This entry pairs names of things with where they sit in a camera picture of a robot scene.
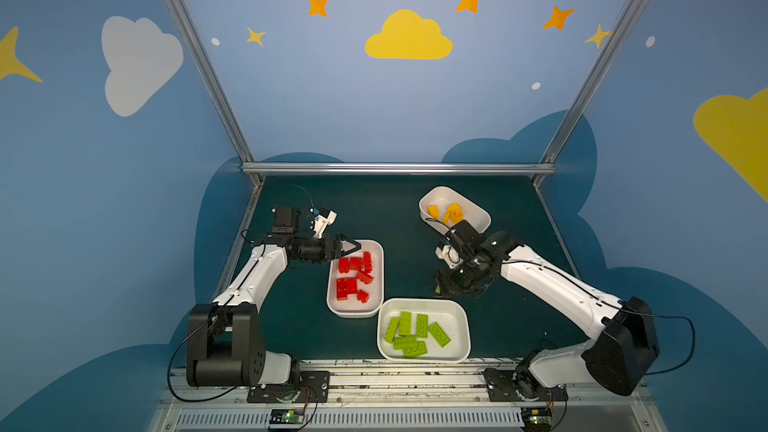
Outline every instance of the green toy block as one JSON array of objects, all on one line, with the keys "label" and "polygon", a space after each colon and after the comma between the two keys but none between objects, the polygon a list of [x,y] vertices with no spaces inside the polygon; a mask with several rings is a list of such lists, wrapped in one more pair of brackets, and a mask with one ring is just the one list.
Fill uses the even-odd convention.
[{"label": "green toy block", "polygon": [[386,335],[384,336],[384,341],[388,344],[391,344],[392,340],[395,338],[395,334],[397,333],[397,325],[399,322],[399,317],[393,317],[392,320],[389,321],[389,327],[386,329]]},{"label": "green toy block", "polygon": [[416,316],[416,336],[420,338],[427,338],[427,323],[429,318],[425,314],[418,314]]},{"label": "green toy block", "polygon": [[419,355],[424,355],[427,353],[427,342],[417,341],[414,345],[410,345],[404,348],[402,352],[403,355],[406,356],[406,359],[417,358]]},{"label": "green toy block", "polygon": [[411,313],[400,312],[400,335],[405,337],[411,334]]},{"label": "green toy block", "polygon": [[432,325],[427,327],[429,333],[435,338],[440,347],[445,347],[448,342],[451,341],[450,337],[446,335],[446,332],[442,331],[442,327],[437,322],[432,322]]},{"label": "green toy block", "polygon": [[403,350],[404,348],[414,345],[416,343],[415,335],[407,335],[405,337],[395,337],[392,341],[392,345],[395,346],[395,350]]}]

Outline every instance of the tray with green blocks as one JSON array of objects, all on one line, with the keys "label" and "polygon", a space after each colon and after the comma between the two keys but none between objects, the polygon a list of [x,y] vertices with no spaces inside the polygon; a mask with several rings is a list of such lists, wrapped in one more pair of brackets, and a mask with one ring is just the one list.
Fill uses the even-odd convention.
[{"label": "tray with green blocks", "polygon": [[391,298],[379,310],[379,351],[389,360],[457,364],[472,348],[466,312],[454,301]]}]

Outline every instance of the yellow star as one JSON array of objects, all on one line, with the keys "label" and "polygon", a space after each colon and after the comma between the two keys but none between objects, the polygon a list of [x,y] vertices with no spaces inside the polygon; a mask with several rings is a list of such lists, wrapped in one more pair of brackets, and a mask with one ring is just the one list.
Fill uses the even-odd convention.
[{"label": "yellow star", "polygon": [[610,34],[610,30],[609,30],[609,31],[607,31],[607,32],[603,32],[603,27],[601,27],[600,25],[598,25],[598,32],[596,32],[596,33],[595,33],[595,34],[594,34],[592,37],[590,37],[589,39],[586,39],[586,40],[584,41],[584,43],[588,43],[588,42],[594,42],[594,44],[595,44],[596,46],[598,46],[598,48],[600,48],[600,46],[601,46],[601,45],[603,45],[603,39],[604,39],[605,37],[607,37],[607,36],[608,36],[608,34]]},{"label": "yellow star", "polygon": [[559,8],[555,7],[552,9],[552,18],[544,24],[543,29],[548,29],[549,27],[557,27],[560,30],[563,29],[563,25],[565,25],[565,19],[568,18],[569,15],[571,15],[571,12],[573,12],[575,9],[570,10],[560,10]]},{"label": "yellow star", "polygon": [[478,12],[478,0],[462,0],[458,7],[456,7],[456,12],[461,12],[462,10],[469,10],[476,14]]},{"label": "yellow star", "polygon": [[264,44],[261,43],[261,36],[265,34],[264,32],[262,32],[261,34],[257,34],[255,32],[253,32],[250,29],[250,27],[248,27],[248,32],[250,32],[250,37],[248,37],[248,40],[246,40],[246,43],[258,42],[260,46],[264,47]]},{"label": "yellow star", "polygon": [[5,34],[3,40],[0,40],[0,80],[11,74],[17,74],[35,82],[42,82],[40,77],[16,58],[16,37],[18,37],[18,27],[12,28]]},{"label": "yellow star", "polygon": [[310,15],[320,14],[328,17],[326,15],[326,2],[328,0],[310,0]]}]

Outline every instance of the white robotic arm segment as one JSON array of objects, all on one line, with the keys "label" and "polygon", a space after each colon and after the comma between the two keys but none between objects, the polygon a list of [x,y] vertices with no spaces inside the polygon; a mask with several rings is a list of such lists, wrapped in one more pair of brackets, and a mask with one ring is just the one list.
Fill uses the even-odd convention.
[{"label": "white robotic arm segment", "polygon": [[272,288],[277,276],[288,266],[288,255],[284,247],[274,244],[256,246],[248,262],[218,297],[216,305],[255,304],[259,311],[266,294]]},{"label": "white robotic arm segment", "polygon": [[608,307],[601,302],[605,301],[621,308],[617,297],[599,291],[576,277],[571,277],[567,272],[544,260],[527,245],[518,246],[510,252],[508,258],[502,263],[501,275],[508,281],[533,292],[541,300],[556,308],[592,340],[600,337],[606,323],[618,312],[616,308]]}]

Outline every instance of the metal bar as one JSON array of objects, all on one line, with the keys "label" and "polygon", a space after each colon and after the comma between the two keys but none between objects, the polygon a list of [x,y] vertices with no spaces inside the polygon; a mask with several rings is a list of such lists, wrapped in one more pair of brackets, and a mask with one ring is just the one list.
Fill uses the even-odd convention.
[{"label": "metal bar", "polygon": [[235,144],[237,153],[243,162],[252,162],[254,157],[250,153],[243,130],[240,128],[240,123],[237,121],[232,106],[226,98],[224,88],[221,86],[214,66],[205,52],[205,47],[200,39],[200,34],[197,33],[197,27],[195,27],[192,21],[187,5],[184,3],[184,0],[165,0],[165,3],[168,5],[170,14],[173,16],[174,22],[184,38],[184,42],[187,43],[187,49],[197,65],[200,76],[203,77],[210,98],[214,101],[214,105],[216,105],[216,109],[224,121],[224,126],[230,134],[232,142]]},{"label": "metal bar", "polygon": [[286,174],[423,174],[450,176],[530,176],[554,173],[553,164],[440,164],[347,162],[245,162],[243,172]]},{"label": "metal bar", "polygon": [[244,230],[248,227],[250,224],[250,220],[254,216],[254,211],[256,210],[256,202],[259,200],[259,196],[261,195],[262,186],[254,186],[254,192],[250,196],[250,200],[248,201],[248,205],[245,207],[245,213],[243,214],[243,220],[240,221],[240,228],[237,229],[237,234],[235,235],[235,240],[232,242],[232,248],[230,249],[230,254],[226,257],[226,263],[224,264],[224,270],[221,271],[221,277],[219,277],[219,283],[216,285],[216,290],[214,291],[214,296],[211,297],[211,300],[215,299],[219,296],[232,282],[232,277],[235,274],[235,267],[237,266],[237,261],[240,259],[240,251],[243,250],[243,245],[245,244],[245,239],[243,238],[243,235],[240,234],[240,231]]},{"label": "metal bar", "polygon": [[[558,130],[554,133],[552,140],[544,151],[542,160],[540,161],[541,163],[554,163],[554,160],[563,149],[565,142],[568,140],[574,127],[576,127],[576,123],[581,118],[584,110],[586,110],[594,93],[598,90],[600,82],[605,77],[606,72],[608,72],[610,65],[618,56],[621,46],[626,41],[629,32],[632,31],[634,24],[637,23],[638,18],[643,13],[647,4],[648,0],[627,0],[627,3],[619,13],[618,18],[611,29],[611,33],[608,36],[608,42],[600,48],[598,58],[592,63],[587,78],[584,79],[584,83],[581,84],[581,89],[579,89],[579,92],[576,94],[573,103],[571,103],[571,107],[568,108],[562,122],[560,122]],[[543,179],[544,177],[541,174],[538,174],[534,177],[534,184],[538,186],[542,183]]]},{"label": "metal bar", "polygon": [[560,235],[560,231],[558,230],[558,225],[554,223],[554,218],[552,217],[552,214],[549,211],[549,207],[547,206],[547,201],[544,200],[542,191],[540,191],[536,185],[534,185],[534,189],[536,189],[536,195],[538,196],[538,199],[542,202],[542,206],[544,207],[544,212],[547,213],[547,218],[549,218],[549,223],[550,225],[552,225],[552,230],[554,230],[554,235],[555,237],[558,238],[558,242],[560,242],[560,248],[563,249],[565,258],[568,260],[568,264],[571,265],[571,270],[574,272],[574,275],[576,276],[576,278],[581,280],[581,276],[578,274],[578,271],[576,270],[576,264],[574,264],[573,260],[571,259],[571,254],[568,253],[568,248],[565,247],[565,242],[563,242],[563,236]]}]

